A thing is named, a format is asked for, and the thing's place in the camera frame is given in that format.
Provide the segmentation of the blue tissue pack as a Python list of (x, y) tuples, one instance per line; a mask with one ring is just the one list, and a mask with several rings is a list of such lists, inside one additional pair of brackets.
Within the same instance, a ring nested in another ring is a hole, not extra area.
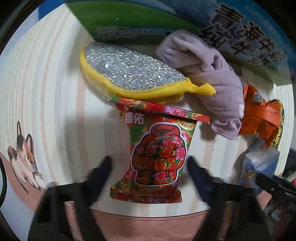
[(244, 155), (238, 184), (251, 187), (255, 196), (258, 196), (263, 190), (255, 183), (256, 175), (264, 174), (271, 178), (279, 156), (280, 152), (276, 148), (270, 146), (267, 149), (264, 140), (257, 138)]

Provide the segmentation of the black shoe shine wipes pack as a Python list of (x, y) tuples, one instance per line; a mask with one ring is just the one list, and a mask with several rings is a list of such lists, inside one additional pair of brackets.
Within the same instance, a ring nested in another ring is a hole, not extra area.
[(285, 121), (285, 110), (284, 110), (283, 104), (280, 103), (280, 126), (278, 128), (277, 135), (271, 144), (276, 149), (278, 149), (278, 147), (280, 145), (281, 137), (283, 134), (284, 121)]

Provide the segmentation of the orange snack packet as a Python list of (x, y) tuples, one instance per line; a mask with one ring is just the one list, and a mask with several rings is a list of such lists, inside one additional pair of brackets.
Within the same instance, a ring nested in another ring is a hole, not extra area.
[(280, 101), (266, 101), (259, 91), (248, 82), (243, 89), (244, 117), (240, 135), (256, 135), (269, 148), (280, 126)]

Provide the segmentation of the purple soft cloth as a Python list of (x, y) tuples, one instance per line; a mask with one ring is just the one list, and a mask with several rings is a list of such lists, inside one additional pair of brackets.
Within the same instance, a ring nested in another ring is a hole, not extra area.
[(216, 91), (199, 99), (215, 120), (211, 129), (218, 135), (234, 140), (244, 116), (243, 86), (238, 75), (222, 54), (198, 36), (186, 30), (168, 35), (156, 50), (158, 58), (183, 73), (195, 85), (210, 84)]

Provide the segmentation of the red floral snack packet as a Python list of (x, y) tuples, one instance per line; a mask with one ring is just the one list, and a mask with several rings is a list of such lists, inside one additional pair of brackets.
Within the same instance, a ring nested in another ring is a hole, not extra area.
[(181, 108), (114, 97), (120, 118), (129, 129), (129, 169), (110, 189), (120, 201), (181, 203), (178, 189), (197, 122), (206, 115)]

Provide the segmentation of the yellow silver scrubber pad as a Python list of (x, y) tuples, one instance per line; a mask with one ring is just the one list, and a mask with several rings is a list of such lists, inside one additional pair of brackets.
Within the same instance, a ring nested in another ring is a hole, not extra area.
[(184, 93), (216, 93), (208, 83), (195, 85), (162, 61), (118, 45), (87, 43), (80, 53), (80, 65), (87, 82), (108, 99), (166, 104), (179, 100)]

